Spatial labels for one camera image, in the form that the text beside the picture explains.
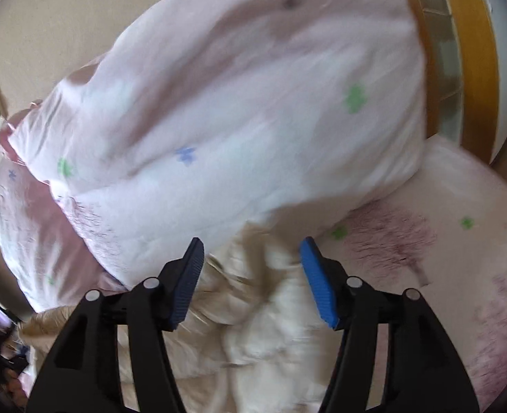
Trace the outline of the cream quilted down jacket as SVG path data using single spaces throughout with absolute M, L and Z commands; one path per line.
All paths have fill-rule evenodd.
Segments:
M 320 318 L 297 253 L 248 225 L 207 255 L 164 340 L 189 412 L 316 412 L 341 335 Z

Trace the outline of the left floral pillow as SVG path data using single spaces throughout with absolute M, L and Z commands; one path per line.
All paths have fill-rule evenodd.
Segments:
M 55 203 L 47 184 L 21 162 L 9 136 L 28 114 L 11 116 L 0 131 L 0 251 L 36 312 L 76 305 L 86 292 L 125 287 L 100 266 Z

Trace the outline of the pink floral bed sheet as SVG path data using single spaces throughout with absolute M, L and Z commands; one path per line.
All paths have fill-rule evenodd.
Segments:
M 481 408 L 507 387 L 507 183 L 435 136 L 418 172 L 320 235 L 325 256 L 374 288 L 419 289 L 445 327 Z

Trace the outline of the wooden glass-panel door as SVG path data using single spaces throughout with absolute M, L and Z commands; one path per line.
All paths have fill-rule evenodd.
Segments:
M 435 134 L 491 163 L 507 137 L 507 0 L 285 2 L 296 23 L 345 32 L 345 128 L 353 152 L 417 159 Z

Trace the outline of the right pink floral pillow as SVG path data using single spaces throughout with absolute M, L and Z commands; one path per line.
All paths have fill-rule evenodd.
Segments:
M 292 246 L 404 184 L 425 140 L 407 0 L 162 0 L 10 144 L 127 287 L 248 223 Z

